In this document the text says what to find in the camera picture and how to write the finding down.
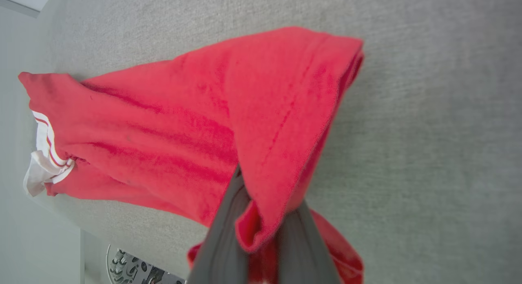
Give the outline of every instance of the red garment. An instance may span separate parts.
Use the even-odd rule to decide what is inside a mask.
[[[75,162],[48,193],[129,202],[210,226],[239,162],[253,200],[237,238],[250,253],[263,248],[256,256],[275,256],[267,243],[303,200],[361,48],[358,39],[290,27],[80,83],[21,73],[29,107],[49,123],[50,158]],[[314,218],[341,278],[361,283],[354,249]],[[271,278],[261,266],[252,277]]]

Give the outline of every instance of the gray wall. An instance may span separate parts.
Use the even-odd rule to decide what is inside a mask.
[[[35,122],[21,71],[43,72],[33,61],[37,20],[0,7],[0,282],[80,282],[80,229],[45,210],[22,189],[34,148]],[[39,202],[51,211],[52,199]]]

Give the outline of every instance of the gray fabric surface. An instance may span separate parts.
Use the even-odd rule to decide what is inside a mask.
[[[522,0],[51,0],[44,72],[78,79],[299,25],[365,40],[307,199],[367,283],[520,283]],[[82,228],[186,276],[204,228],[55,199]]]

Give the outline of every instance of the red fabric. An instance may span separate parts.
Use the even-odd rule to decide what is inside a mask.
[[[361,48],[358,39],[290,27],[80,83],[68,74],[21,73],[29,107],[52,124],[57,154],[76,161],[48,191],[209,226],[239,162],[253,200],[236,222],[237,238],[257,252],[252,279],[269,279],[270,241],[302,202]],[[314,218],[341,278],[362,282],[354,249]]]

